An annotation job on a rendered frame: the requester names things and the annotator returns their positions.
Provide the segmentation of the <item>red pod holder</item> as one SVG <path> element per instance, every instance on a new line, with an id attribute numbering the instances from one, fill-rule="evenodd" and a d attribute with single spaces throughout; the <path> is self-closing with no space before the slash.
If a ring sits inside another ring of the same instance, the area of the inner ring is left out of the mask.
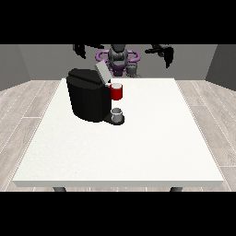
<path id="1" fill-rule="evenodd" d="M 112 100 L 120 100 L 123 97 L 123 85 L 121 83 L 112 83 L 110 91 Z"/>

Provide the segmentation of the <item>black coffee machine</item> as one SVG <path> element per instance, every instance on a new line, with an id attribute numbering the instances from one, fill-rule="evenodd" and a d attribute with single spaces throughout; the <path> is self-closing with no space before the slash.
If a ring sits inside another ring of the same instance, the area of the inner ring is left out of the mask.
<path id="1" fill-rule="evenodd" d="M 72 110 L 78 118 L 93 123 L 107 122 L 113 125 L 119 123 L 112 121 L 111 81 L 104 84 L 96 70 L 74 68 L 68 72 L 66 78 Z"/>

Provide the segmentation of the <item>pale grey machine lid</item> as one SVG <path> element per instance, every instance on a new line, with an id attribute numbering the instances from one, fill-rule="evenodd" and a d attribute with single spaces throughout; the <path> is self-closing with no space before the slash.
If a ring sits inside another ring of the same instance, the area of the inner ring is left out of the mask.
<path id="1" fill-rule="evenodd" d="M 107 65 L 104 61 L 100 61 L 95 64 L 95 69 L 100 75 L 100 78 L 104 84 L 107 84 L 108 81 L 112 78 L 112 74 L 110 73 Z"/>

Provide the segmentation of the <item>small grey cup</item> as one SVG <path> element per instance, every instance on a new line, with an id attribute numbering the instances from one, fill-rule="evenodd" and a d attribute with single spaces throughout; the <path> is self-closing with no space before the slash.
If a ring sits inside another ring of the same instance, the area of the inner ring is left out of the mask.
<path id="1" fill-rule="evenodd" d="M 119 123 L 122 121 L 123 119 L 123 112 L 120 108 L 113 108 L 111 110 L 111 117 L 112 117 L 112 121 L 115 123 Z"/>

